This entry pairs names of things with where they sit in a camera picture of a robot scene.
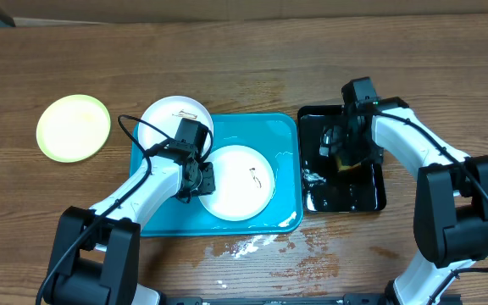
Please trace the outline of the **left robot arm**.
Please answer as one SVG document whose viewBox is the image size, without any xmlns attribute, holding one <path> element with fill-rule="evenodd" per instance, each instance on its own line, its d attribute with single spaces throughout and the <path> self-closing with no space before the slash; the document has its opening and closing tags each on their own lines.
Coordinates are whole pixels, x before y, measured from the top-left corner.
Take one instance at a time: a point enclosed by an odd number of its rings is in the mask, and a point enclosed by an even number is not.
<svg viewBox="0 0 488 305">
<path fill-rule="evenodd" d="M 110 197 L 67 208 L 36 303 L 163 304 L 162 293 L 138 282 L 141 230 L 169 198 L 188 203 L 214 192 L 203 147 L 213 138 L 206 125 L 182 119 L 175 136 L 141 151 L 140 168 Z"/>
</svg>

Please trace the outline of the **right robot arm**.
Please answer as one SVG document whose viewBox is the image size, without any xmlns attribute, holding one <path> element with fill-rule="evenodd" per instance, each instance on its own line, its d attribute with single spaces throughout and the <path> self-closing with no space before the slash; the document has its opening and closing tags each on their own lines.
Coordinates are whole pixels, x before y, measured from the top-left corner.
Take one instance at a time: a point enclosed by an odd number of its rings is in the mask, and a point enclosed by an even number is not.
<svg viewBox="0 0 488 305">
<path fill-rule="evenodd" d="M 385 288 L 384 304 L 437 304 L 462 274 L 488 274 L 488 156 L 471 157 L 428 129 L 399 97 L 381 98 L 369 77 L 341 88 L 343 124 L 320 145 L 338 170 L 386 150 L 417 182 L 418 251 Z"/>
</svg>

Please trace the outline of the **yellow-green rimmed plate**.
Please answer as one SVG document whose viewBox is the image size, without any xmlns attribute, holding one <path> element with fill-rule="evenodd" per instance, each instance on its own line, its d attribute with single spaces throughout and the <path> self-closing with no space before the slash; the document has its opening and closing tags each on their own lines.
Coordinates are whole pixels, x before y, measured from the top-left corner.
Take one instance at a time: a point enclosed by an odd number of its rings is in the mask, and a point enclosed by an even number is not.
<svg viewBox="0 0 488 305">
<path fill-rule="evenodd" d="M 53 102 L 36 127 L 36 142 L 51 160 L 75 163 L 97 153 L 111 130 L 108 109 L 95 97 L 69 95 Z"/>
</svg>

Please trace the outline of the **white plate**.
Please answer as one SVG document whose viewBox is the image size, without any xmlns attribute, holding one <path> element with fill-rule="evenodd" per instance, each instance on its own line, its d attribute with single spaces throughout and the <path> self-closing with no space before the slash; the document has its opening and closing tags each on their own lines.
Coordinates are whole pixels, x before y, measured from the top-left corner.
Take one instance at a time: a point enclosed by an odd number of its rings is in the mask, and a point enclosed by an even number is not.
<svg viewBox="0 0 488 305">
<path fill-rule="evenodd" d="M 214 133 L 214 122 L 209 111 L 200 102 L 190 97 L 164 97 L 149 106 L 141 119 L 172 138 L 175 138 L 182 119 L 199 121 Z M 137 137 L 145 149 L 165 139 L 161 133 L 143 123 L 138 125 Z"/>
<path fill-rule="evenodd" d="M 275 192 L 275 176 L 261 153 L 230 145 L 215 150 L 207 160 L 213 165 L 215 191 L 199 199 L 213 216 L 242 221 L 267 207 Z"/>
</svg>

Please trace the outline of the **green yellow sponge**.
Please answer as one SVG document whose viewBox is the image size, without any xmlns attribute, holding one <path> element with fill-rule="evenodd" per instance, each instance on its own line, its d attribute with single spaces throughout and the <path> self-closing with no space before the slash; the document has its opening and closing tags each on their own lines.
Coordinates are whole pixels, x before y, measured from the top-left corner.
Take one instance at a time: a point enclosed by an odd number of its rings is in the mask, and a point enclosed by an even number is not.
<svg viewBox="0 0 488 305">
<path fill-rule="evenodd" d="M 354 168 L 357 168 L 361 165 L 361 163 L 348 163 L 346 160 L 344 160 L 341 156 L 336 155 L 335 156 L 335 161 L 336 161 L 336 167 L 339 172 L 343 171 L 348 171 Z"/>
</svg>

